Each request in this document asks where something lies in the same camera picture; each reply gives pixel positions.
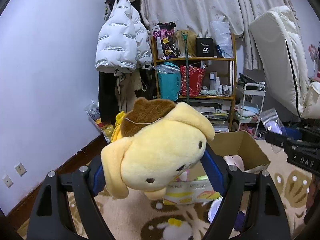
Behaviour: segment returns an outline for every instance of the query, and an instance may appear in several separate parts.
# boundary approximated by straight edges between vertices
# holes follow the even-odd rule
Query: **black pants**
[[[113,73],[99,72],[99,110],[103,123],[116,122],[116,115],[119,113],[118,101],[116,98],[116,77]]]

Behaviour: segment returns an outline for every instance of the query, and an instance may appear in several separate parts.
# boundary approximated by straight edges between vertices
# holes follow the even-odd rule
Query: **metal bolt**
[[[88,166],[86,166],[86,165],[81,166],[81,167],[79,168],[79,171],[81,171],[81,172],[85,172],[85,171],[87,171],[87,170],[88,170]]]
[[[263,176],[265,176],[265,177],[268,177],[268,176],[269,176],[269,172],[266,171],[266,170],[262,171],[261,174],[262,174]]]
[[[237,168],[237,166],[235,166],[235,165],[230,165],[230,166],[229,166],[229,170],[231,170],[231,171],[237,171],[238,168]]]
[[[55,171],[50,171],[50,172],[48,173],[48,177],[50,177],[50,178],[54,177],[55,175],[56,175],[56,172],[55,172]]]

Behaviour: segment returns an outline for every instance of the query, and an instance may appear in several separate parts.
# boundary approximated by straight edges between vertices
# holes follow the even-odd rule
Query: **yellow dog plush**
[[[133,110],[117,117],[111,143],[101,152],[108,192],[123,199],[128,187],[159,199],[166,187],[203,156],[214,129],[186,103],[138,98]]]

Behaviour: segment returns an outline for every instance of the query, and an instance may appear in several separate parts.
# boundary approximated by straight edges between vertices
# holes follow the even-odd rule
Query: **black box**
[[[214,57],[215,47],[212,38],[197,38],[197,57]]]

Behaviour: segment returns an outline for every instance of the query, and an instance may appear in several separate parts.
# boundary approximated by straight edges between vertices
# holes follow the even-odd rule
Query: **white curtain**
[[[262,69],[262,62],[255,45],[252,34],[249,32],[249,24],[259,15],[269,9],[288,5],[292,8],[291,0],[238,0],[242,12],[244,22],[244,68],[246,69]]]
[[[173,21],[176,30],[190,29],[204,37],[210,21],[224,21],[230,23],[236,36],[242,36],[244,31],[238,0],[144,0],[142,10],[151,28],[159,22]]]

